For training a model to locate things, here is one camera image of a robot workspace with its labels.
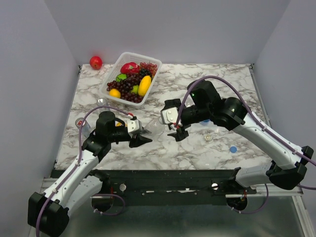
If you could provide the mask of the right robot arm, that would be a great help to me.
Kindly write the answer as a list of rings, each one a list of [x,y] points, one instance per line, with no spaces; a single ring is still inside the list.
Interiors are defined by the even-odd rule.
[[[236,168],[227,181],[228,190],[234,194],[258,184],[273,184],[292,190],[304,179],[306,164],[311,161],[313,149],[300,147],[279,135],[250,110],[239,95],[221,98],[209,77],[192,82],[186,97],[194,102],[187,107],[185,100],[166,100],[160,112],[161,122],[168,125],[176,141],[188,137],[191,124],[210,120],[218,127],[233,131],[265,152],[272,161],[251,168]]]

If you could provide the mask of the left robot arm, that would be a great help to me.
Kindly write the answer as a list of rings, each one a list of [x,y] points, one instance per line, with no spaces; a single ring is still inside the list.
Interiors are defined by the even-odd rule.
[[[79,141],[79,155],[73,163],[42,194],[31,195],[28,224],[36,229],[36,236],[60,236],[78,207],[94,194],[109,191],[107,180],[89,173],[110,151],[112,143],[128,142],[130,148],[137,148],[152,141],[142,136],[143,127],[136,116],[121,126],[116,126],[116,121],[113,112],[101,112],[95,129],[85,141]]]

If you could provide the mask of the small clear plastic bottle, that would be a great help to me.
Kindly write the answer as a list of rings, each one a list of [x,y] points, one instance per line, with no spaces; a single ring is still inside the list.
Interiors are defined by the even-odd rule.
[[[149,136],[158,136],[164,131],[165,126],[161,123],[160,118],[154,118],[149,123],[147,123],[144,129],[147,129],[151,132]]]

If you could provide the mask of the clear transparent bottle cap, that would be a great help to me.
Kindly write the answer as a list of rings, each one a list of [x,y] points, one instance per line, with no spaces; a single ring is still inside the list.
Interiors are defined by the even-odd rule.
[[[207,135],[204,136],[204,139],[205,139],[205,141],[209,142],[209,141],[212,140],[212,136],[207,134]]]

